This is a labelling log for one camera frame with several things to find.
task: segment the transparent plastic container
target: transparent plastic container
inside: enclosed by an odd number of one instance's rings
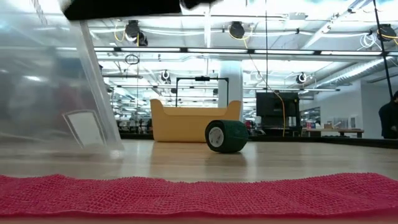
[[[122,148],[81,24],[35,2],[0,0],[0,150]]]

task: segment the yellow plastic container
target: yellow plastic container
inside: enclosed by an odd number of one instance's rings
[[[239,120],[241,105],[240,101],[232,101],[227,108],[176,108],[151,100],[154,139],[158,142],[206,142],[207,124],[216,119]]]

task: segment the black metal frame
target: black metal frame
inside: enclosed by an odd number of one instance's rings
[[[376,16],[376,22],[377,22],[377,30],[380,32],[381,35],[381,29],[380,29],[380,20],[379,20],[379,13],[377,11],[376,7],[376,0],[373,0],[373,5],[374,5],[374,13]],[[381,52],[383,56],[383,61],[384,61],[384,69],[386,69],[386,78],[387,78],[387,84],[388,84],[388,90],[390,93],[390,98],[392,99],[392,88],[391,88],[391,81],[390,81],[390,73],[388,71],[388,65],[387,65],[387,58],[386,58],[386,49],[384,48],[384,42],[380,41],[380,46],[381,46]]]
[[[226,81],[226,105],[228,106],[228,103],[229,103],[229,78],[210,78],[210,77],[191,77],[191,78],[183,77],[183,78],[179,78],[179,77],[177,77],[177,81],[176,81],[176,84],[175,84],[175,89],[176,89],[176,91],[175,91],[175,107],[178,106],[178,82],[180,80],[195,80],[195,81],[198,81],[198,82],[200,82],[200,81],[205,82],[207,80],[225,80]]]

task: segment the table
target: table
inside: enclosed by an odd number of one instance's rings
[[[311,137],[311,133],[321,133],[321,132],[338,132],[340,133],[340,136],[345,136],[345,133],[356,133],[357,138],[362,138],[362,133],[365,131],[362,129],[307,129],[303,128],[302,133],[304,136]]]

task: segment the red textured mat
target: red textured mat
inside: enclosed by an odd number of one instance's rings
[[[371,173],[255,183],[0,175],[2,217],[84,214],[329,217],[386,210],[398,215],[398,181]]]

